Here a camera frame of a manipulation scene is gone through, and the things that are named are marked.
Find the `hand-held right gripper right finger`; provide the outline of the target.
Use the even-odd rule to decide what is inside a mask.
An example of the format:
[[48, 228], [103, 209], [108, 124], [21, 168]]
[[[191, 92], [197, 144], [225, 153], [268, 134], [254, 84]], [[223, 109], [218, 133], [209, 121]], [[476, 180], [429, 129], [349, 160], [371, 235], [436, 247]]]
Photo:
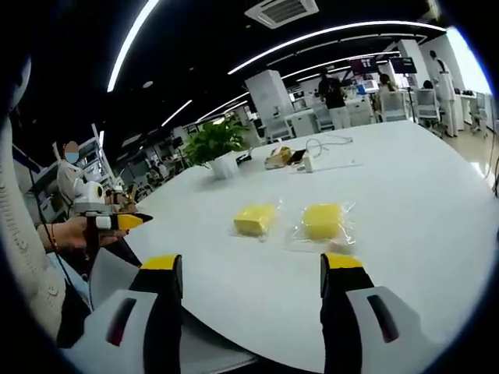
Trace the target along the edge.
[[326, 373], [421, 373], [442, 352], [424, 335], [419, 314], [373, 284], [360, 261], [320, 256]]

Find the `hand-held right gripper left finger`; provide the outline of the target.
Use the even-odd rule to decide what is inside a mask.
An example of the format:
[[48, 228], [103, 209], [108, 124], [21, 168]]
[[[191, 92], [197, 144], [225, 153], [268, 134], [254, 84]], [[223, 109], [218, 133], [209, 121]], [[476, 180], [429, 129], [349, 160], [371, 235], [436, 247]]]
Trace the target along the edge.
[[182, 257], [134, 266], [99, 254], [89, 278], [92, 313], [64, 356], [80, 373], [178, 373]]

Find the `person's left hand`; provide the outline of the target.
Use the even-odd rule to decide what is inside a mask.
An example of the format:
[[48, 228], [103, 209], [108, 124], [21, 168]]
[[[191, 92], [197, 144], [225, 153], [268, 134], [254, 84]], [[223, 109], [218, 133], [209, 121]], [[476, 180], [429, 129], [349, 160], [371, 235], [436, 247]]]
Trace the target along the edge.
[[[59, 248], [69, 249], [85, 249], [87, 240], [84, 232], [87, 230], [86, 217], [72, 217], [66, 222], [52, 224], [50, 233]], [[111, 231], [110, 233], [100, 233], [98, 235], [98, 243], [100, 247], [105, 247], [119, 239], [124, 238], [129, 233], [129, 230]]]

